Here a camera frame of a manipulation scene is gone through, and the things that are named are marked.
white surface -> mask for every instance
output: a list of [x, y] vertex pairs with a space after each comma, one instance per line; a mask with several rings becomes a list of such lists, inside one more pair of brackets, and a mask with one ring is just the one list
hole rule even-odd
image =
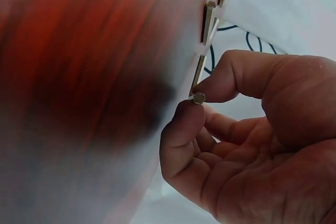
[[228, 0], [224, 18], [289, 54], [336, 59], [335, 0]]

